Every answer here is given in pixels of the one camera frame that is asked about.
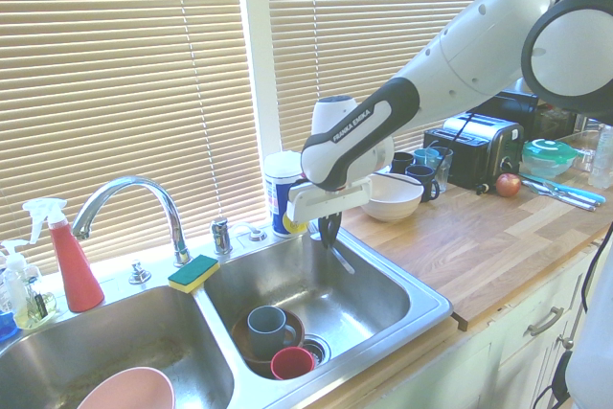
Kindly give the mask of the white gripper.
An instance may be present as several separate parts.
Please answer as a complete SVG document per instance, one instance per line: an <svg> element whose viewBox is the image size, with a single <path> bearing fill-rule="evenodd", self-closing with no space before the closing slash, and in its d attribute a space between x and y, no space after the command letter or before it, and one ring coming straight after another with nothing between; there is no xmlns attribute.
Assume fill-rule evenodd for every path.
<svg viewBox="0 0 613 409"><path fill-rule="evenodd" d="M318 219L323 246L329 249L340 229L342 212L367 204L372 196L372 180L362 178L346 188L328 192L310 182L292 186L288 192L286 213L291 222L308 223Z"/></svg>

